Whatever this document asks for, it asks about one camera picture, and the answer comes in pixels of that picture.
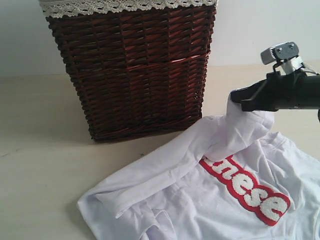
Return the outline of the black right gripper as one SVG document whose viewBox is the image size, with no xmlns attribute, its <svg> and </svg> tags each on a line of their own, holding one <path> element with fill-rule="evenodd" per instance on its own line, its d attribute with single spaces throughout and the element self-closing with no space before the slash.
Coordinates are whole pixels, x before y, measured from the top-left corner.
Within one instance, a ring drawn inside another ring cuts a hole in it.
<svg viewBox="0 0 320 240">
<path fill-rule="evenodd" d="M 230 99 L 239 104 L 243 112 L 317 110 L 320 108 L 320 76 L 304 72 L 271 73 L 266 82 L 231 91 Z"/>
</svg>

